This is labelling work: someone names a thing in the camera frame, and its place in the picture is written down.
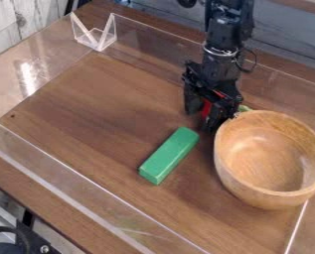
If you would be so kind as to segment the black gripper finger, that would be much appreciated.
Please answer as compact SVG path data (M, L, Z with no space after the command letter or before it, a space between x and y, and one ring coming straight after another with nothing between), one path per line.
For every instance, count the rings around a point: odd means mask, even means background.
M210 114L206 120L203 120L203 130L214 133L222 123L234 116L235 112L237 103L231 100L219 99L211 102Z
M183 104L187 115L197 113L203 107L201 89L190 84L183 87Z

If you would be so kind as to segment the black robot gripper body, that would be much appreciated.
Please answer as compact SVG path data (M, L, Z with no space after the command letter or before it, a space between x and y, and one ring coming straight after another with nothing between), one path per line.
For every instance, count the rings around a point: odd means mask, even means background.
M218 50L207 45L202 46L202 50L202 62L185 63L183 87L185 84L198 87L202 98L211 102L225 99L239 103L241 95L235 88L242 65L239 50Z

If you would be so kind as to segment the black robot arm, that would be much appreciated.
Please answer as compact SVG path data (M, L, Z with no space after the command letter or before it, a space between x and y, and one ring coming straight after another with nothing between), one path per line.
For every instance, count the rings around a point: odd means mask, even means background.
M253 70L242 67L252 29L253 0L206 0L202 61L186 61L182 81L185 112L202 114L210 133L234 117L242 102L235 83Z

